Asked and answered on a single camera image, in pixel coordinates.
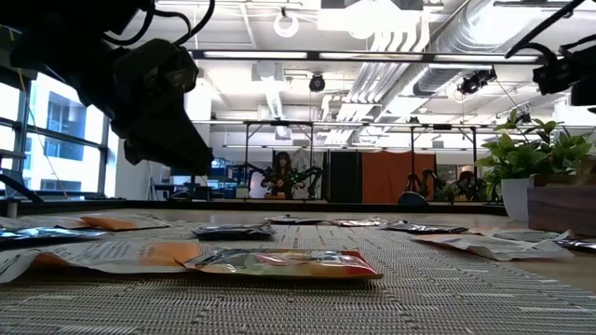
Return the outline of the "wooden compartment tea box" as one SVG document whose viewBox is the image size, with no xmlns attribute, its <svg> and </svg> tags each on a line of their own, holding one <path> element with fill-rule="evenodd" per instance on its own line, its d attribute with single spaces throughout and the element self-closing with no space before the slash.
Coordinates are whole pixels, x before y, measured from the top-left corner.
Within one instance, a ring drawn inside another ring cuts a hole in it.
<svg viewBox="0 0 596 335">
<path fill-rule="evenodd" d="M 596 237 L 596 174 L 532 175 L 527 199 L 531 229 Z"/>
</svg>

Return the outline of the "grey woven placemat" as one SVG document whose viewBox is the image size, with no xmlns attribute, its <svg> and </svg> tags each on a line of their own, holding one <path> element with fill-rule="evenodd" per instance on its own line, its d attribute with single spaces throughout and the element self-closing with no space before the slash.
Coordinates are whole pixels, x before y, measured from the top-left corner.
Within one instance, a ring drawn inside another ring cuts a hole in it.
<svg viewBox="0 0 596 335">
<path fill-rule="evenodd" d="M 374 228 L 280 226 L 275 248 L 355 248 L 379 280 L 32 269 L 0 284 L 0 334 L 596 335 L 596 293 Z"/>
</svg>

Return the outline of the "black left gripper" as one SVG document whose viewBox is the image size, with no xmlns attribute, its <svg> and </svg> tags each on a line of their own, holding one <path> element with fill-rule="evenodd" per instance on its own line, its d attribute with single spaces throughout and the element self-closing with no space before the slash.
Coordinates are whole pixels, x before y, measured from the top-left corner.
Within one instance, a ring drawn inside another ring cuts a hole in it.
<svg viewBox="0 0 596 335">
<path fill-rule="evenodd" d="M 111 64 L 117 105 L 113 131 L 125 139 L 125 158 L 143 160 L 205 175 L 213 160 L 211 148 L 192 124 L 153 123 L 171 110 L 182 109 L 183 95 L 196 86 L 198 68 L 189 51 L 164 39 L 127 49 Z"/>
</svg>

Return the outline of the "orange partition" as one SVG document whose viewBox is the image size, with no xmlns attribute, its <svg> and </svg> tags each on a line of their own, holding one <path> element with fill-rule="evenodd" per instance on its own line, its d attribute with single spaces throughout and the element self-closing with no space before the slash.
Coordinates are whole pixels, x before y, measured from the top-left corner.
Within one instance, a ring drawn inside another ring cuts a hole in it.
<svg viewBox="0 0 596 335">
<path fill-rule="evenodd" d="M 365 204 L 397 204 L 406 190 L 408 176 L 414 172 L 420 179 L 426 169 L 436 167 L 434 154 L 381 151 L 363 153 L 362 202 Z"/>
</svg>

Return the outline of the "blue chair back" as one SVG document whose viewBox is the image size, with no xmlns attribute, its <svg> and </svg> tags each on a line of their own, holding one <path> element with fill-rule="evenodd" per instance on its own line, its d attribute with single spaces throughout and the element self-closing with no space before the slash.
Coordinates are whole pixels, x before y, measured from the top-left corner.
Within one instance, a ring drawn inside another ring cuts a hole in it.
<svg viewBox="0 0 596 335">
<path fill-rule="evenodd" d="M 398 204 L 408 207 L 423 207 L 427 206 L 428 202 L 426 198 L 419 193 L 406 191 L 399 196 Z"/>
</svg>

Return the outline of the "background black metal frame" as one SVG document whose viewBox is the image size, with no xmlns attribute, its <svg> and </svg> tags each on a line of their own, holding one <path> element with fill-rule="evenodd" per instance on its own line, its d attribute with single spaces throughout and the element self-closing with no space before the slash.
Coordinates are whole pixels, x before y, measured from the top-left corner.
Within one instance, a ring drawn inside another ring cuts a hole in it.
<svg viewBox="0 0 596 335">
<path fill-rule="evenodd" d="M 288 153 L 299 149 L 306 149 L 310 153 L 323 153 L 323 174 L 321 179 L 321 197 L 328 202 L 330 195 L 330 156 L 331 152 L 359 152 L 375 153 L 388 151 L 391 153 L 412 152 L 413 154 L 434 154 L 436 167 L 426 169 L 423 179 L 414 172 L 408 176 L 406 191 L 412 191 L 424 196 L 427 201 L 437 199 L 436 188 L 440 181 L 436 177 L 439 165 L 471 165 L 478 156 L 477 140 L 471 128 L 462 131 L 463 139 L 457 141 L 457 129 L 450 125 L 422 125 L 422 124 L 369 124 L 364 122 L 313 122 L 291 123 L 272 122 L 273 126 L 292 129 L 302 129 L 306 132 L 303 141 L 295 144 L 290 140 L 265 141 L 258 138 L 256 142 L 251 137 L 258 133 L 258 123 L 246 124 L 247 133 L 243 149 L 245 160 L 250 161 L 251 151 L 268 149 L 273 155 L 278 151 Z"/>
</svg>

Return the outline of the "small background plant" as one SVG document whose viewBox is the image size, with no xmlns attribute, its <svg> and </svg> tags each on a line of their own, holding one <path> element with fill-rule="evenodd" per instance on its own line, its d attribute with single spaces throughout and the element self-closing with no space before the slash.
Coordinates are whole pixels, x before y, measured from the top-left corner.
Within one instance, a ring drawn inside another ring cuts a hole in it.
<svg viewBox="0 0 596 335">
<path fill-rule="evenodd" d="M 440 192 L 447 202 L 453 204 L 460 195 L 460 188 L 457 183 L 448 183 L 441 188 Z"/>
</svg>

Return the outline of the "silver ventilation duct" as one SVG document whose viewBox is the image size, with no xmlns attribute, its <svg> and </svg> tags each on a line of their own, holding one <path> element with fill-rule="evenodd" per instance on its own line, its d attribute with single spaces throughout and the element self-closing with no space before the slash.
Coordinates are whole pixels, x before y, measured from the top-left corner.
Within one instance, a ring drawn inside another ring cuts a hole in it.
<svg viewBox="0 0 596 335">
<path fill-rule="evenodd" d="M 430 44 L 436 53 L 492 53 L 513 38 L 524 23 L 508 23 L 513 16 L 496 0 L 469 0 L 454 20 Z M 413 85 L 415 96 L 431 96 L 462 72 L 455 68 L 434 68 L 430 64 Z"/>
</svg>

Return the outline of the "white patterned curtain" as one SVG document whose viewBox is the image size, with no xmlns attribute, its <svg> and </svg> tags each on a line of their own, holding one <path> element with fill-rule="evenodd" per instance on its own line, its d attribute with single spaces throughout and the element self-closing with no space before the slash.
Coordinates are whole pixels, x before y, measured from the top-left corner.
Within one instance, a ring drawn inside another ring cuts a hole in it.
<svg viewBox="0 0 596 335">
<path fill-rule="evenodd" d="M 306 149 L 299 149 L 294 152 L 288 153 L 291 158 L 291 167 L 293 169 L 293 173 L 295 171 L 304 171 L 311 167 L 318 167 L 323 169 L 323 153 L 310 153 Z M 309 180 L 303 181 L 305 184 L 304 188 L 296 188 L 293 190 L 293 199 L 303 199 L 303 200 L 316 200 L 321 197 L 321 179 L 322 175 L 317 183 L 316 186 L 316 197 L 314 199 L 309 199 L 307 186 L 309 185 Z"/>
</svg>

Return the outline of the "black partition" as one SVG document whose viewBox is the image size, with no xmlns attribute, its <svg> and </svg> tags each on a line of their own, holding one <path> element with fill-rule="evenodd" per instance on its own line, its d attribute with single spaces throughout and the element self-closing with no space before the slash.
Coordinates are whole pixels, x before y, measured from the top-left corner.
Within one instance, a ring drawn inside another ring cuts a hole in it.
<svg viewBox="0 0 596 335">
<path fill-rule="evenodd" d="M 330 195 L 332 203 L 360 203 L 362 201 L 361 153 L 331 152 Z"/>
</svg>

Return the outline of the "person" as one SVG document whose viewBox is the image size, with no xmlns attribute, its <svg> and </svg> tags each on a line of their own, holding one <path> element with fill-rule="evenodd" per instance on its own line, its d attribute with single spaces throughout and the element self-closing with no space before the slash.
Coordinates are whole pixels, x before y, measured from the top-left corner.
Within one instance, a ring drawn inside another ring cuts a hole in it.
<svg viewBox="0 0 596 335">
<path fill-rule="evenodd" d="M 305 187 L 302 181 L 292 180 L 293 169 L 290 155 L 287 152 L 276 154 L 273 171 L 273 175 L 264 177 L 261 181 L 261 186 L 267 188 L 272 196 L 283 194 L 285 199 L 293 199 L 293 190 Z"/>
<path fill-rule="evenodd" d="M 475 174 L 472 171 L 462 171 L 459 175 L 456 185 L 459 194 L 464 196 L 467 201 L 476 200 L 477 197 L 477 183 Z"/>
</svg>

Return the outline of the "green potted plant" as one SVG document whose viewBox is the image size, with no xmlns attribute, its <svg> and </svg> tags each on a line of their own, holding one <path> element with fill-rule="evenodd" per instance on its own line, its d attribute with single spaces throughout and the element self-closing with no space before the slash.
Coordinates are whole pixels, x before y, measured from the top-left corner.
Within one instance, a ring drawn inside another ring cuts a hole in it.
<svg viewBox="0 0 596 335">
<path fill-rule="evenodd" d="M 497 138 L 482 145 L 489 155 L 475 165 L 485 170 L 487 197 L 501 199 L 514 221 L 529 220 L 532 176 L 576 174 L 594 146 L 590 132 L 575 134 L 562 122 L 532 118 L 516 109 L 494 129 Z"/>
</svg>

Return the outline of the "large window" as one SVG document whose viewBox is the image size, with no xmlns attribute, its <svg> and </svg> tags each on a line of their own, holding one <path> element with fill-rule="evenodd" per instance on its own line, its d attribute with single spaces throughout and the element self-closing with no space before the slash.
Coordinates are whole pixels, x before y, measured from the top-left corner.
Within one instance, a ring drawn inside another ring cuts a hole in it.
<svg viewBox="0 0 596 335">
<path fill-rule="evenodd" d="M 95 193 L 106 154 L 106 120 L 71 87 L 40 74 L 20 89 L 0 83 L 0 172 L 32 191 Z"/>
</svg>

